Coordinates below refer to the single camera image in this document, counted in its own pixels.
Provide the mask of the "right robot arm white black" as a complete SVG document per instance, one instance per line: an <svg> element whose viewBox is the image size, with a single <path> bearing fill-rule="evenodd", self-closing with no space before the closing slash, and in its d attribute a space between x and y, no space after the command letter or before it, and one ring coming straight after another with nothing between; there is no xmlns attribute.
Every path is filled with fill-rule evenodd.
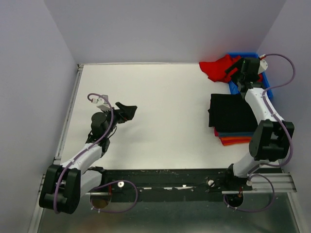
<svg viewBox="0 0 311 233"><path fill-rule="evenodd" d="M251 179L261 166L275 167L274 162L278 160L282 160L279 167L287 165L294 153L294 124L285 121L269 100L267 92L272 87L266 88L258 82L259 74L268 67L266 57L267 54L258 58L242 57L225 71L228 74L236 70L231 79L258 123L249 143L249 152L226 170L223 180L229 190L239 187L241 179Z"/></svg>

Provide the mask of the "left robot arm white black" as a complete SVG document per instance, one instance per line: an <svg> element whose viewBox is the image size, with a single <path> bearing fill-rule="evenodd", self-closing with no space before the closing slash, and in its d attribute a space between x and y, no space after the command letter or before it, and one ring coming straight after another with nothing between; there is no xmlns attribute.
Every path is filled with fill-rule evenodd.
<svg viewBox="0 0 311 233"><path fill-rule="evenodd" d="M118 125L134 118L137 106L116 103L114 109L109 103L106 110L91 117L91 131L81 151L60 165L50 165L46 171L39 206L55 213L72 214L80 198L89 191L104 191L115 184L103 177L98 167L91 165L103 157L110 145L109 136Z"/></svg>

